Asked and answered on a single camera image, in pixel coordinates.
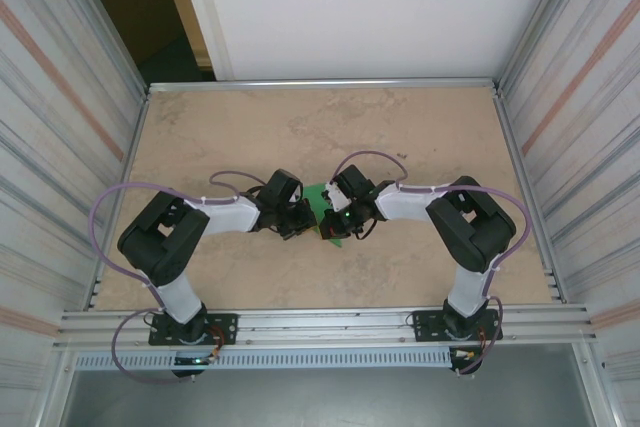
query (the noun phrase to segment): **green object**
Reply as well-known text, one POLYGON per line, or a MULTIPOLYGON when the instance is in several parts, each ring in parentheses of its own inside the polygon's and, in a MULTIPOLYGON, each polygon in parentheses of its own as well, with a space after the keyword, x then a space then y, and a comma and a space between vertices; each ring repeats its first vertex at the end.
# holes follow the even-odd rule
MULTIPOLYGON (((324 192, 324 190, 324 184, 305 185, 302 195, 303 198, 309 200, 309 205, 311 206, 311 210, 313 210, 313 215, 316 216, 318 225, 320 225, 320 222, 324 219, 324 211, 331 208, 329 203, 322 198, 322 192, 324 192)), ((314 227, 313 230, 320 234, 318 227, 314 227)), ((338 247, 342 247, 342 241, 339 239, 331 239, 329 242, 338 247)))

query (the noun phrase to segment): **robotic arm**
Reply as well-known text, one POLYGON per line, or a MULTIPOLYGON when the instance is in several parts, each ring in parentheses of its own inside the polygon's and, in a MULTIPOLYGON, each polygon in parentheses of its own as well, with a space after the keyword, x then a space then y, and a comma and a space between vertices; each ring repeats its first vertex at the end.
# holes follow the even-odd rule
POLYGON ((225 205, 190 202, 160 192, 127 227, 118 250, 156 289, 173 337, 193 344, 205 332, 206 308, 185 274, 200 238, 265 228, 284 240, 299 235, 316 225, 309 202, 302 199, 302 188, 300 180, 280 169, 266 185, 225 205))
MULTIPOLYGON (((479 184, 460 177, 450 185, 479 184)), ((444 301, 442 328, 450 338, 466 340, 485 314, 491 266, 507 249, 516 228, 488 194, 442 187, 399 187, 394 181, 374 186, 350 165, 326 184, 325 198, 332 209, 325 211, 320 232, 325 239, 351 234, 360 238, 369 220, 432 222, 458 264, 453 289, 444 301)))

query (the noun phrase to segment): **marble-patterned surface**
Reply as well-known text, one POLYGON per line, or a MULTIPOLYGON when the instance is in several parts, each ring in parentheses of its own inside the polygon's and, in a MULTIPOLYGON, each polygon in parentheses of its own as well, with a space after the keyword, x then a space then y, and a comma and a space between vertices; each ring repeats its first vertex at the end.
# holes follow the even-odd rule
MULTIPOLYGON (((481 88, 155 93, 131 180, 225 195, 208 185, 212 172, 244 170, 266 179, 282 167, 313 184, 361 149, 397 155, 409 184, 467 174, 520 196, 490 92, 481 88)), ((398 174, 382 158, 360 157, 357 165, 374 182, 398 174)), ((126 194, 116 238, 152 196, 126 194)), ((521 232, 522 217, 504 206, 521 232)), ((111 256, 128 265, 115 245, 111 256)), ((433 226, 410 221, 380 223, 367 240, 348 239, 342 248, 312 232, 287 242, 269 231, 211 236, 188 267, 209 308, 233 309, 439 305, 454 271, 433 226)), ((506 303, 550 302, 533 238, 505 263, 492 292, 506 303)), ((98 309, 152 304, 138 282, 106 270, 98 309)))

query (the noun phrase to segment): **white panel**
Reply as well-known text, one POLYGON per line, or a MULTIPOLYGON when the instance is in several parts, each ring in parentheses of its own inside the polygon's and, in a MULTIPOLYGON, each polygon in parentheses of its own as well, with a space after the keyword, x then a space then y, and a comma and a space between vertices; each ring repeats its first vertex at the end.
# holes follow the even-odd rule
POLYGON ((539 0, 193 0, 220 80, 494 76, 539 0))

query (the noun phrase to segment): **purple cable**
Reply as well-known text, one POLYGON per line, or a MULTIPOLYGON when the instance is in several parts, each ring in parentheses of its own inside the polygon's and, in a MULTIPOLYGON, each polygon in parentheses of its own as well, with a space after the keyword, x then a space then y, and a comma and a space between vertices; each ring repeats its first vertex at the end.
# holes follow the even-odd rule
MULTIPOLYGON (((235 194, 235 197, 232 197, 232 198, 229 198, 229 199, 221 199, 221 200, 218 200, 218 199, 205 199, 204 200, 205 205, 233 204, 236 201, 237 196, 240 195, 240 193, 238 192, 238 189, 236 189, 234 186, 232 186, 230 184, 225 184, 223 182, 214 182, 212 184, 230 188, 231 190, 233 190, 233 192, 235 194)), ((129 189, 129 188, 133 188, 133 187, 142 188, 142 189, 157 190, 159 192, 165 192, 167 194, 175 195, 176 197, 180 197, 181 199, 185 199, 185 200, 188 200, 189 202, 193 202, 193 203, 200 203, 200 202, 203 202, 203 200, 195 198, 195 197, 191 197, 191 196, 189 196, 187 194, 176 192, 175 190, 170 189, 168 187, 163 187, 162 185, 151 184, 151 183, 148 183, 148 182, 125 182, 123 184, 113 185, 113 186, 109 187, 107 190, 105 190, 102 194, 100 194, 98 196, 98 198, 95 200, 95 202, 93 203, 93 205, 91 206, 91 210, 89 211, 89 240, 91 241, 91 246, 93 247, 93 250, 95 250, 96 254, 98 254, 98 257, 100 257, 100 260, 102 260, 106 265, 108 265, 109 267, 111 267, 115 271, 120 272, 121 274, 124 274, 124 275, 126 275, 128 277, 131 277, 132 279, 139 280, 140 282, 145 284, 149 288, 149 291, 151 292, 153 297, 156 299, 158 304, 160 304, 161 307, 164 307, 164 302, 162 302, 162 299, 158 295, 158 292, 153 287, 153 285, 149 282, 149 279, 147 279, 146 277, 143 277, 142 275, 136 274, 135 272, 131 272, 129 269, 125 269, 124 267, 120 267, 118 264, 116 264, 111 259, 109 259, 109 257, 107 257, 105 255, 105 253, 102 251, 102 249, 98 245, 98 240, 96 239, 95 217, 96 217, 96 213, 98 211, 98 207, 100 207, 100 204, 102 203, 102 201, 109 194, 111 194, 111 193, 113 193, 113 192, 115 192, 117 190, 129 189)))
POLYGON ((365 155, 365 154, 379 155, 380 157, 384 157, 385 159, 390 160, 391 162, 396 164, 398 167, 400 167, 400 169, 402 170, 402 175, 396 179, 396 185, 398 185, 398 182, 400 182, 401 180, 405 180, 407 177, 409 177, 409 172, 407 171, 405 166, 402 165, 402 163, 400 163, 400 161, 398 159, 394 158, 393 156, 391 156, 389 154, 385 154, 384 152, 380 152, 378 150, 358 150, 357 152, 354 152, 353 154, 347 155, 342 160, 342 162, 340 162, 340 164, 336 168, 336 171, 331 176, 331 179, 335 178, 335 176, 340 173, 340 171, 342 170, 342 167, 344 166, 344 164, 347 163, 347 161, 353 159, 354 157, 357 157, 358 155, 365 155))
POLYGON ((209 177, 209 183, 210 184, 214 184, 213 179, 215 177, 218 177, 219 175, 241 175, 242 177, 249 177, 250 179, 255 180, 256 182, 262 184, 262 185, 266 185, 266 182, 264 180, 262 180, 260 177, 256 177, 253 174, 248 174, 247 172, 241 172, 239 170, 221 170, 219 172, 216 172, 215 174, 211 174, 211 177, 209 177))
POLYGON ((516 250, 518 250, 522 246, 522 244, 524 244, 524 241, 527 240, 527 237, 529 237, 529 234, 531 233, 531 224, 533 223, 533 221, 531 220, 531 214, 529 214, 529 210, 525 207, 525 205, 522 202, 520 202, 514 196, 509 195, 506 192, 502 192, 501 190, 498 190, 498 189, 493 189, 491 187, 481 187, 479 185, 443 185, 441 187, 418 187, 418 188, 407 188, 404 186, 400 186, 399 190, 401 192, 409 192, 409 193, 413 192, 416 194, 431 194, 434 192, 435 193, 456 192, 459 190, 484 192, 485 194, 492 194, 498 197, 502 197, 503 199, 508 200, 513 205, 518 207, 518 209, 520 209, 520 212, 522 212, 522 215, 524 216, 524 220, 525 220, 524 232, 522 233, 518 241, 515 244, 513 244, 504 254, 498 257, 498 259, 491 266, 491 271, 489 272, 489 275, 487 276, 487 281, 485 282, 484 288, 482 289, 482 295, 484 297, 486 297, 489 292, 489 287, 491 286, 491 282, 493 281, 493 276, 495 275, 496 269, 498 268, 498 266, 502 262, 504 262, 504 260, 507 257, 513 254, 516 250))
POLYGON ((500 327, 502 326, 502 318, 504 317, 504 308, 502 307, 502 302, 500 301, 500 299, 495 295, 492 295, 491 297, 489 297, 489 300, 495 300, 496 303, 498 304, 498 326, 496 327, 496 331, 493 333, 493 337, 491 337, 491 342, 489 342, 489 345, 487 345, 484 348, 484 350, 482 351, 482 353, 480 353, 478 358, 473 362, 471 362, 469 365, 467 365, 464 369, 457 371, 458 374, 460 375, 466 374, 471 369, 473 369, 476 365, 482 362, 484 358, 489 354, 489 351, 493 349, 493 346, 495 345, 496 340, 498 340, 498 335, 500 335, 500 327))
POLYGON ((118 368, 118 370, 122 372, 124 375, 142 384, 169 385, 169 384, 179 384, 188 380, 189 379, 188 377, 183 377, 181 379, 178 379, 178 378, 152 379, 150 377, 143 377, 143 376, 134 374, 130 370, 127 370, 118 360, 118 356, 116 355, 116 343, 118 341, 118 335, 120 334, 120 332, 122 331, 122 329, 124 328, 127 322, 129 322, 131 319, 133 319, 134 317, 140 314, 146 314, 148 312, 158 312, 158 308, 154 307, 151 309, 136 310, 133 314, 129 314, 124 318, 122 322, 120 322, 120 325, 118 325, 118 328, 116 329, 115 333, 113 334, 113 338, 111 339, 111 359, 113 360, 113 363, 116 364, 116 367, 118 368))

